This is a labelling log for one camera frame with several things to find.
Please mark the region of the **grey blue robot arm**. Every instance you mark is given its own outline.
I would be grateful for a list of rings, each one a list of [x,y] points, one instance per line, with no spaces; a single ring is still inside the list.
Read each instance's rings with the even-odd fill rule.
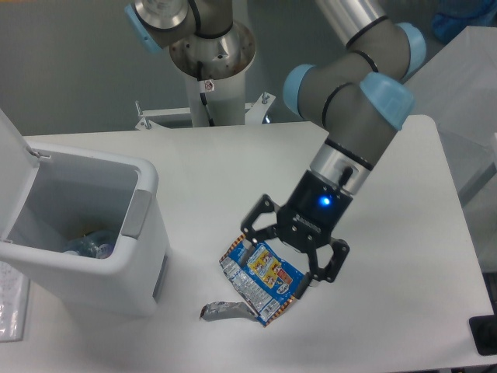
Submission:
[[[346,47],[325,66],[294,68],[283,100],[328,135],[284,205],[263,195],[242,221],[247,255],[259,242],[279,239],[308,257],[300,298],[314,281],[333,282],[349,246],[332,231],[415,104],[402,79],[424,61],[418,29],[395,24],[375,1],[320,1],[318,7]],[[251,64],[250,32],[234,21],[229,1],[134,1],[126,16],[144,47],[168,50],[189,83],[196,127],[245,122],[245,86],[223,87]]]

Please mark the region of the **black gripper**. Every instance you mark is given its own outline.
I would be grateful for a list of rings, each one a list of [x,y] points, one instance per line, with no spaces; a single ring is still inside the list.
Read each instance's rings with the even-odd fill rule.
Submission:
[[[263,194],[242,219],[245,254],[252,255],[258,244],[274,239],[306,253],[309,271],[294,293],[295,298],[302,298],[312,281],[332,283],[337,278],[349,254],[349,245],[331,235],[352,201],[350,195],[308,170],[285,205],[280,207],[268,194]],[[325,267],[319,267],[317,249],[327,244],[333,254]]]

